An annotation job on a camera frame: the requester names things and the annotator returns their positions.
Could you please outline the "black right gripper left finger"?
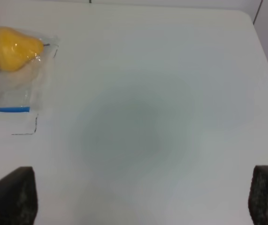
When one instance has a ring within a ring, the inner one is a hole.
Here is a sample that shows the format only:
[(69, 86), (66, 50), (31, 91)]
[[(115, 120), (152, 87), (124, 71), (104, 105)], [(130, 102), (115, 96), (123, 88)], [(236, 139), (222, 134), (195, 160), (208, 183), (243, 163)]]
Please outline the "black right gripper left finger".
[(32, 225), (38, 213), (35, 173), (19, 167), (0, 179), (0, 225)]

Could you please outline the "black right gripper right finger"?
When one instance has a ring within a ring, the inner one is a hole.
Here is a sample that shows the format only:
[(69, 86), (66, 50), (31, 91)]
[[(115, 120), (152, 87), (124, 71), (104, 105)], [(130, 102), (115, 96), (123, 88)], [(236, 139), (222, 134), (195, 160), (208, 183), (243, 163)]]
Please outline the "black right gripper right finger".
[(254, 167), (248, 209), (254, 225), (268, 225), (268, 165)]

